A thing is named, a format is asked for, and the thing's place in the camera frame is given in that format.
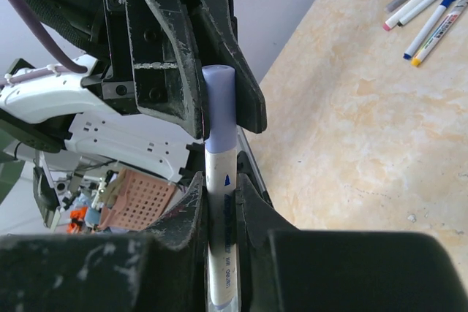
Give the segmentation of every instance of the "wall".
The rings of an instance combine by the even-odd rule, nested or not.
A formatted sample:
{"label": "wall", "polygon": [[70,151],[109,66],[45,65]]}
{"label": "wall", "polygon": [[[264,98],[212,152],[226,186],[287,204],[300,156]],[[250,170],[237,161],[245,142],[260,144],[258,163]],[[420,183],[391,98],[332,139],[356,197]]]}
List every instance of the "wall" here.
{"label": "wall", "polygon": [[[234,1],[239,43],[255,77],[261,80],[314,0]],[[6,0],[0,0],[0,10],[0,72],[6,72],[19,57],[35,66],[54,62]],[[77,48],[65,42],[54,31],[50,30],[50,33],[68,55],[80,55]],[[8,228],[14,223],[23,223],[14,232],[45,230],[40,224],[39,211],[35,208],[27,180],[18,181],[0,206],[0,234],[4,234],[2,228]]]}

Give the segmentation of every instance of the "table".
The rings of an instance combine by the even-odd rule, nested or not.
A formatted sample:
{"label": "table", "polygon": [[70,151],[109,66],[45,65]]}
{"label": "table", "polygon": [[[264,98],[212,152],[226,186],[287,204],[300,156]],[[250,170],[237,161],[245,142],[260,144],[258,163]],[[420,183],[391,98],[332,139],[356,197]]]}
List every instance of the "table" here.
{"label": "table", "polygon": [[468,15],[414,68],[403,52],[434,7],[388,33],[389,1],[315,1],[261,84],[269,125],[249,142],[294,225],[428,233],[468,286]]}

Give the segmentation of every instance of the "beige table surface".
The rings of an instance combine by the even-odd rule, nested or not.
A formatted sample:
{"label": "beige table surface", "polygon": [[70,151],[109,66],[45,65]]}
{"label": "beige table surface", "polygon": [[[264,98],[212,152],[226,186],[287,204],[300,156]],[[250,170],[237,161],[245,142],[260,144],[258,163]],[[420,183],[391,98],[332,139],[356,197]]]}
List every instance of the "beige table surface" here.
{"label": "beige table surface", "polygon": [[388,33],[390,0],[316,0],[261,84],[249,135],[276,209],[307,229],[435,236],[468,286],[468,15],[420,68],[432,10]]}

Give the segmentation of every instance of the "pink basket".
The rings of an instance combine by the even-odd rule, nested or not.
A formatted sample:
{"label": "pink basket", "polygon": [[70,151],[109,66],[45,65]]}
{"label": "pink basket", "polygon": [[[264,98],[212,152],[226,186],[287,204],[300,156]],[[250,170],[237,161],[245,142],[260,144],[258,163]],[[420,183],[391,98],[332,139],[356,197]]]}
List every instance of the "pink basket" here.
{"label": "pink basket", "polygon": [[164,212],[176,186],[167,181],[132,170],[124,170],[125,179],[115,205],[102,208],[99,228],[118,227],[143,230]]}

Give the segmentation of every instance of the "yellow marker tip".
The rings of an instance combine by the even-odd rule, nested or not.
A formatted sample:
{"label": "yellow marker tip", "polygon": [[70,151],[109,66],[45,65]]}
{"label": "yellow marker tip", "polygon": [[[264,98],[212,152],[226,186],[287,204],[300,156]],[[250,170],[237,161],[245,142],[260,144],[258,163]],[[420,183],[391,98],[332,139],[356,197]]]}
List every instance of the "yellow marker tip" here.
{"label": "yellow marker tip", "polygon": [[413,65],[414,67],[418,67],[420,63],[421,63],[421,60],[418,60],[416,58],[411,60],[411,65]]}

